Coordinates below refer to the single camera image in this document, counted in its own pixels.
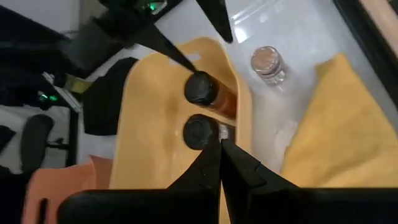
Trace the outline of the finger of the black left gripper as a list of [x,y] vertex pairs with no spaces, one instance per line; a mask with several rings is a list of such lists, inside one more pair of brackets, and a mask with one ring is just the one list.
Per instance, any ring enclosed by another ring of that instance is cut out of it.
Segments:
[[225,0],[196,0],[217,33],[227,43],[233,42],[233,33]]
[[194,64],[154,24],[148,25],[139,31],[134,36],[134,41],[171,58],[193,73],[197,71]]

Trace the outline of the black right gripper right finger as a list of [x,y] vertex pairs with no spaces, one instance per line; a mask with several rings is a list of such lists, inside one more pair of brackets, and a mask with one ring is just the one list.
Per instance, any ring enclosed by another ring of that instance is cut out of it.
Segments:
[[229,139],[221,150],[232,224],[398,224],[398,189],[300,188]]

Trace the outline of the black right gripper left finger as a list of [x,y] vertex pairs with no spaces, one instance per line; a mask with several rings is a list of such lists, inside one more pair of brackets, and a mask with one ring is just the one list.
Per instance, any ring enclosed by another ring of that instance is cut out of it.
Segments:
[[85,190],[58,208],[58,224],[219,224],[221,144],[210,141],[165,189]]

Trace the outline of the black-lidded jar orange contents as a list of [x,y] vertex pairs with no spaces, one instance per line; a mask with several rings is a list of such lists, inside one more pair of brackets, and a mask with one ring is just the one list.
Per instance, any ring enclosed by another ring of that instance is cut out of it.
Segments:
[[236,117],[237,95],[206,72],[197,71],[188,78],[184,85],[184,96],[194,105],[213,110],[228,118]]

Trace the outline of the wooden-lidded spice jar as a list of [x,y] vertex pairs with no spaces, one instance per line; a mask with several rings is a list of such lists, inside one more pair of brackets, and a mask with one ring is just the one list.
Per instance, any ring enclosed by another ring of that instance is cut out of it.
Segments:
[[254,51],[251,68],[268,85],[277,85],[285,80],[285,62],[280,53],[271,46],[259,47]]

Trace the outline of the black-lidded jar white label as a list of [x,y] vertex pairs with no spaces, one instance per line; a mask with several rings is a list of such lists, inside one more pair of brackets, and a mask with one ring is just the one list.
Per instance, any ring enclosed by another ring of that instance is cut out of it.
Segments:
[[203,114],[194,114],[183,127],[184,143],[193,150],[202,150],[212,140],[235,142],[235,127]]

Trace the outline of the salmon orange plastic bin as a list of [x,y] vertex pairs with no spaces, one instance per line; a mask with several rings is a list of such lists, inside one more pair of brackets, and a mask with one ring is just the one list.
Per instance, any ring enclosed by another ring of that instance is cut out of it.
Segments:
[[112,165],[112,159],[90,156],[83,165],[35,171],[27,185],[21,224],[38,224],[44,199],[44,224],[58,224],[57,210],[66,198],[84,190],[109,188]]

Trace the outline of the yellow plastic bin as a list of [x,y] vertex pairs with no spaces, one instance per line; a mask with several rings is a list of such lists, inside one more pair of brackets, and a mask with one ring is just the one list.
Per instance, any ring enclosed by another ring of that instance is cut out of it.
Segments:
[[183,142],[182,129],[193,114],[216,118],[235,128],[238,146],[252,146],[252,97],[247,83],[235,70],[222,45],[200,37],[180,50],[203,70],[238,96],[235,118],[189,103],[183,86],[190,72],[160,53],[138,61],[127,76],[115,156],[110,178],[112,189],[160,189],[168,187],[198,157]]

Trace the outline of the yellow cloth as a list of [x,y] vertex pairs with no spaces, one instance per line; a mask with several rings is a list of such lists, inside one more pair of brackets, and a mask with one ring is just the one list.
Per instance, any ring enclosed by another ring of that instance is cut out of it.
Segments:
[[347,57],[317,65],[317,75],[282,177],[300,187],[398,188],[398,134]]

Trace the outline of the white plastic table cover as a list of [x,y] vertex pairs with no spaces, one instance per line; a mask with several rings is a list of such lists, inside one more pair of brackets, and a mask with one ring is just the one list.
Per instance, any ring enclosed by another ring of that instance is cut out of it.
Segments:
[[[157,27],[179,47],[200,37],[222,45],[251,92],[252,146],[248,151],[268,168],[275,172],[282,168],[285,150],[318,82],[315,67],[339,53],[347,56],[398,131],[398,109],[332,0],[229,0],[227,5],[233,14],[232,44],[216,33],[195,0],[186,0],[171,10]],[[277,85],[268,85],[251,68],[252,54],[265,46],[275,48],[286,65],[285,80]],[[121,58],[134,57],[138,62],[153,53],[143,46],[123,50],[101,66],[96,75],[104,74]],[[85,135],[78,160],[83,162],[89,154],[114,160],[116,138]]]

